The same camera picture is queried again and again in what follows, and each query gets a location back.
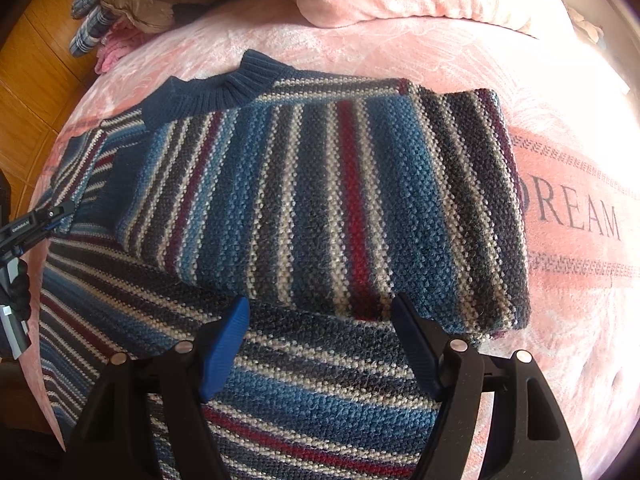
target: blue gripper pad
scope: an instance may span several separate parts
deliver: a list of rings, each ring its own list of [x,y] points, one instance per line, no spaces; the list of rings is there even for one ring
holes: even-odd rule
[[[209,402],[224,386],[244,334],[249,328],[249,314],[249,300],[238,296],[222,319],[207,323],[201,328],[206,330],[211,326],[214,332],[212,340],[204,344],[206,350],[202,352],[203,373],[198,391],[202,402]]]

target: pink bedspread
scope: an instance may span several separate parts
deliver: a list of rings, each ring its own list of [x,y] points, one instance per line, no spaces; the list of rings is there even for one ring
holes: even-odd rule
[[[402,18],[327,30],[311,27],[290,0],[231,0],[98,78],[55,144],[34,200],[69,137],[139,102],[170,75],[231,70],[248,48],[301,69],[405,76],[437,92],[498,92],[525,191],[532,316],[526,330],[482,351],[532,352],[564,412],[585,479],[597,478],[640,406],[640,129],[607,69],[578,44],[561,48],[484,23]],[[41,244],[28,255],[34,298],[45,254]],[[37,300],[32,307],[37,341]],[[21,362],[57,428],[38,352],[34,345]],[[478,475],[487,410],[479,422],[467,478]]]

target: navy stripe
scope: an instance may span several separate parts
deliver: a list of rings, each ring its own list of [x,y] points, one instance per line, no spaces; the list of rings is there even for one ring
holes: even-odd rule
[[[82,370],[83,373],[86,373],[87,377],[89,378],[93,377],[95,374],[100,373],[100,370],[104,366],[103,362],[100,361],[100,359],[98,359],[96,355],[87,348],[87,346],[85,346],[84,342],[81,342],[76,338],[76,336],[72,335],[72,333],[70,333],[63,325],[61,325],[44,308],[40,310],[40,323],[41,325],[46,324],[49,327],[49,330],[47,330],[46,328],[41,326],[40,330],[44,330],[46,332],[46,335],[49,337],[49,339],[51,339],[51,341],[56,346],[58,346],[58,343],[55,338],[50,336],[50,332],[53,332],[57,336],[59,336],[60,339],[65,342],[66,345],[70,346],[71,349],[78,354],[78,356],[81,356],[82,359],[84,359],[87,362],[89,367],[93,369],[93,372],[87,369],[87,365],[81,362],[77,356],[71,354],[68,356],[68,359],[74,364],[76,368]]]
[[[242,291],[245,289],[245,270],[249,261],[247,247],[251,237],[254,204],[258,192],[259,161],[264,160],[268,140],[268,124],[271,120],[271,110],[267,107],[252,107],[253,113],[248,124],[251,136],[247,139],[245,152],[242,156],[246,179],[244,184],[238,184],[239,192],[236,199],[236,211],[228,219],[232,231],[228,238],[224,257],[221,282],[223,288]]]
[[[155,355],[175,343],[160,331],[119,312],[81,287],[61,279],[47,267],[44,269],[42,288],[71,307],[91,325],[100,327],[107,338],[135,356]]]
[[[262,220],[258,231],[258,248],[255,263],[256,294],[263,301],[277,303],[275,269],[278,260],[278,226],[282,208],[282,173],[289,142],[292,107],[280,109],[271,160],[262,197]]]
[[[295,306],[313,312],[332,314],[333,305],[326,294],[331,290],[331,261],[326,248],[326,105],[309,104],[302,114],[302,132],[298,149],[293,228],[291,295]]]

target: folded sweater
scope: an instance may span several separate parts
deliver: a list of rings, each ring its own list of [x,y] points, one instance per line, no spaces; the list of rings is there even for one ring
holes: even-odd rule
[[[480,337],[527,323],[518,177],[492,91],[302,72],[250,50],[73,141],[55,201],[185,283],[368,320],[404,291]]]

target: red stripe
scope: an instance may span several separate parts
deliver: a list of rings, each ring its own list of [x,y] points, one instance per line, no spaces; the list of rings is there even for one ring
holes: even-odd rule
[[[97,351],[105,357],[108,357],[117,351],[116,347],[107,345],[107,343],[102,341],[102,339],[92,333],[85,326],[78,323],[77,320],[67,314],[55,301],[50,300],[44,294],[40,295],[40,303],[47,305],[52,310],[52,312],[54,312],[60,319],[62,319],[66,324],[68,324],[71,328],[78,332],[79,335],[81,335],[89,344],[94,346],[94,348],[97,349]]]
[[[347,208],[347,238],[351,257],[351,306],[353,316],[357,319],[376,319],[378,302],[373,297],[369,281],[366,220],[362,206],[352,104],[349,101],[340,101],[337,104],[337,110],[342,172],[344,173],[344,201]]]
[[[409,80],[408,79],[400,79],[398,81],[398,93],[400,95],[407,95],[409,90]]]
[[[116,156],[115,153],[110,153],[107,156],[101,155],[98,157],[98,160],[95,161],[94,171],[100,168],[101,166],[107,165],[113,162],[113,158]]]
[[[211,118],[209,131],[206,133],[207,138],[205,139],[202,145],[202,149],[198,154],[198,160],[196,160],[196,163],[194,165],[193,174],[191,175],[190,180],[187,184],[187,189],[184,192],[184,197],[180,205],[180,211],[178,212],[178,218],[175,221],[174,232],[171,235],[169,246],[166,250],[166,256],[164,257],[164,268],[167,270],[170,270],[174,266],[175,260],[178,257],[178,250],[180,248],[180,244],[183,241],[182,234],[187,227],[187,218],[189,217],[189,212],[191,211],[191,204],[193,203],[198,185],[200,184],[202,175],[204,174],[204,169],[207,165],[207,162],[209,161],[209,155],[213,147],[213,143],[218,136],[218,127],[220,126],[221,120],[222,113],[220,112],[216,112]]]
[[[229,416],[217,412],[209,406],[203,406],[203,411],[205,418],[220,428],[229,430],[236,435],[260,444],[261,446],[266,446],[270,449],[286,453],[294,458],[301,458],[302,460],[309,460],[311,462],[341,467],[377,476],[391,476],[395,478],[409,478],[414,471],[414,466],[358,460],[319,449],[313,449],[307,446],[301,446],[300,444],[292,444],[280,437],[256,430],[242,422],[233,420]]]

